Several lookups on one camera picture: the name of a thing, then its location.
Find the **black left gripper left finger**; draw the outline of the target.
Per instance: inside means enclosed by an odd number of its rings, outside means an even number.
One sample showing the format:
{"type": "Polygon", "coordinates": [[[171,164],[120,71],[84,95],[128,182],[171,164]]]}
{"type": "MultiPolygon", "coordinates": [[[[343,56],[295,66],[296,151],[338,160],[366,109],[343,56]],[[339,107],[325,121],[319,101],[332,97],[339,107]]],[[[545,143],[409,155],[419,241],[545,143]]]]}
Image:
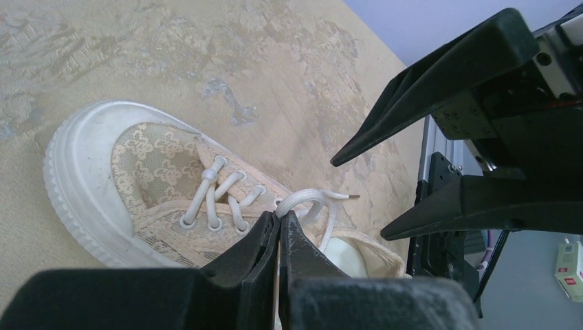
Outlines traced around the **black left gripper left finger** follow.
{"type": "Polygon", "coordinates": [[[31,277],[2,329],[271,329],[281,223],[264,212],[206,266],[53,269],[31,277]]]}

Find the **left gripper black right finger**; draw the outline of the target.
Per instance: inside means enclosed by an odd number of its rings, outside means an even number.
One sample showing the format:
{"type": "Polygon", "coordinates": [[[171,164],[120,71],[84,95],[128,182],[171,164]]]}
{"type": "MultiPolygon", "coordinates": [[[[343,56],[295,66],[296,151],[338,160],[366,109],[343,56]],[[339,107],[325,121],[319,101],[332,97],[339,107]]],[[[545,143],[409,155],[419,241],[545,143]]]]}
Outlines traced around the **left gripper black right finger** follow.
{"type": "Polygon", "coordinates": [[[443,278],[351,278],[280,217],[279,318],[283,329],[479,329],[458,283],[443,278]]]}

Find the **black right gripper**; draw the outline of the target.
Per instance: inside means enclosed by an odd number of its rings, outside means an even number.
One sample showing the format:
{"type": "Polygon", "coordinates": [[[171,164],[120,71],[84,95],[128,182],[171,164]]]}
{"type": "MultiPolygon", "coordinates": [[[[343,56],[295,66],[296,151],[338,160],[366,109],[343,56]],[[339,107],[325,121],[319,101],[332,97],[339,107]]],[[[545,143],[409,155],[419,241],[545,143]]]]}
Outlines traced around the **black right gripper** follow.
{"type": "Polygon", "coordinates": [[[505,8],[418,60],[387,84],[331,165],[433,111],[445,137],[464,141],[488,177],[458,178],[389,223],[382,238],[430,234],[441,223],[582,234],[581,186],[512,180],[582,181],[581,6],[533,35],[519,11],[505,8]]]}

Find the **beige canvas sneaker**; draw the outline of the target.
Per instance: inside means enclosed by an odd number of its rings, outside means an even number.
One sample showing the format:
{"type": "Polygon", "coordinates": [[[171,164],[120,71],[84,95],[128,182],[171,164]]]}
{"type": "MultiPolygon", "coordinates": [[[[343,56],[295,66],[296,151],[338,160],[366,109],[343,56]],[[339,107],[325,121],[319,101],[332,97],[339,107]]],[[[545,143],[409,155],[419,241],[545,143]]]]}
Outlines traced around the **beige canvas sneaker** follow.
{"type": "MultiPolygon", "coordinates": [[[[102,101],[59,126],[45,152],[43,175],[58,218],[103,265],[200,268],[246,236],[229,227],[209,231],[203,214],[191,230],[178,224],[201,181],[200,158],[216,153],[248,164],[154,107],[102,101]]],[[[300,227],[311,241],[323,222],[300,227]]],[[[337,221],[333,235],[345,246],[322,253],[350,277],[406,277],[403,259],[377,239],[337,221]]]]}

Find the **white shoelace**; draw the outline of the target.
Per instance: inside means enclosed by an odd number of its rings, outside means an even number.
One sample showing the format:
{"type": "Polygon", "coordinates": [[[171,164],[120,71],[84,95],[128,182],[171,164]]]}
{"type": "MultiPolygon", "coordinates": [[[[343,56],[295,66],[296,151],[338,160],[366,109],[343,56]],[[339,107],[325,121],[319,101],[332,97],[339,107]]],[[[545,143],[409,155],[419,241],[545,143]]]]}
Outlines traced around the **white shoelace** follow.
{"type": "Polygon", "coordinates": [[[321,231],[309,235],[321,252],[345,246],[333,235],[336,202],[356,199],[356,195],[315,188],[288,192],[248,164],[220,153],[202,156],[200,160],[201,181],[178,221],[184,230],[193,229],[203,214],[209,231],[222,233],[224,227],[229,227],[238,237],[243,237],[252,229],[252,215],[273,210],[282,217],[294,210],[303,226],[323,222],[321,231]]]}

